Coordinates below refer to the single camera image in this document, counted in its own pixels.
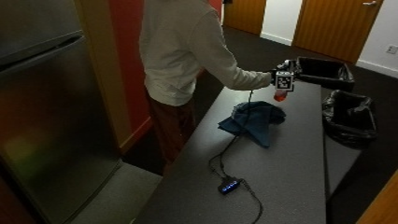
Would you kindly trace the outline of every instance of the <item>blue cloth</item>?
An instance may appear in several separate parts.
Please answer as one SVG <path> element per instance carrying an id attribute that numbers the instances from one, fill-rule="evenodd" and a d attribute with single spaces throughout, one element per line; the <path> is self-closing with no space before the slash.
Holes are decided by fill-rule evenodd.
<path id="1" fill-rule="evenodd" d="M 219 123 L 219 128 L 233 135 L 245 134 L 260 146 L 269 147 L 269 125 L 283 123 L 285 117 L 285 112 L 264 101 L 243 103 L 236 105 L 232 117 Z"/>

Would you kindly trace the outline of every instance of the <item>brown pants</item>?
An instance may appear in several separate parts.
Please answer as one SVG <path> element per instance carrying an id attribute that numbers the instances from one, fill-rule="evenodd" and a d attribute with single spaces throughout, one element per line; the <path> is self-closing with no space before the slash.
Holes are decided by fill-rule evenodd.
<path id="1" fill-rule="evenodd" d="M 160 142 L 162 154 L 166 160 L 163 173 L 167 174 L 183 147 L 196 130 L 195 103 L 172 106 L 154 100 L 147 93 L 150 115 Z"/>

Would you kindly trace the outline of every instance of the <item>gray table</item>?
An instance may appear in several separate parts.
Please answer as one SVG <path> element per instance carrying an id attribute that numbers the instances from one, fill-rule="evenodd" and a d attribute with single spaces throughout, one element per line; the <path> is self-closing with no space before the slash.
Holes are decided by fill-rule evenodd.
<path id="1" fill-rule="evenodd" d="M 245 178 L 264 203 L 257 223 L 327 223 L 321 87 L 297 82 L 279 103 L 275 88 L 255 91 L 253 101 L 283 108 L 287 120 L 271 127 L 271 148 L 240 138 L 224 156 L 225 171 Z M 135 224 L 252 223 L 259 204 L 241 186 L 219 193 L 220 178 L 208 168 L 233 136 L 219 129 L 249 91 L 224 89 Z"/>

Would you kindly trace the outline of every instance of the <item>orange wall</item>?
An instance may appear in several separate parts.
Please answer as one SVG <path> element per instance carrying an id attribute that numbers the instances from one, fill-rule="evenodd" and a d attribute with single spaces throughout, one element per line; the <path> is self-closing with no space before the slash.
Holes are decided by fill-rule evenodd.
<path id="1" fill-rule="evenodd" d="M 212 6 L 221 12 L 221 0 L 211 0 Z M 148 131 L 147 101 L 144 98 L 144 72 L 139 52 L 139 38 L 143 19 L 143 0 L 108 0 L 118 49 L 122 61 L 127 107 L 134 130 L 134 140 Z"/>

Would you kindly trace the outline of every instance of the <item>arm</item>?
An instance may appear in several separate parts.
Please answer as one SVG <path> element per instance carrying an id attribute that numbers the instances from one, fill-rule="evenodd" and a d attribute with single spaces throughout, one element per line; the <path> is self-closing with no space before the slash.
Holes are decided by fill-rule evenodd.
<path id="1" fill-rule="evenodd" d="M 271 85 L 269 73 L 249 72 L 237 67 L 235 55 L 225 46 L 216 12 L 202 18 L 191 35 L 190 48 L 199 63 L 229 89 L 248 91 Z"/>

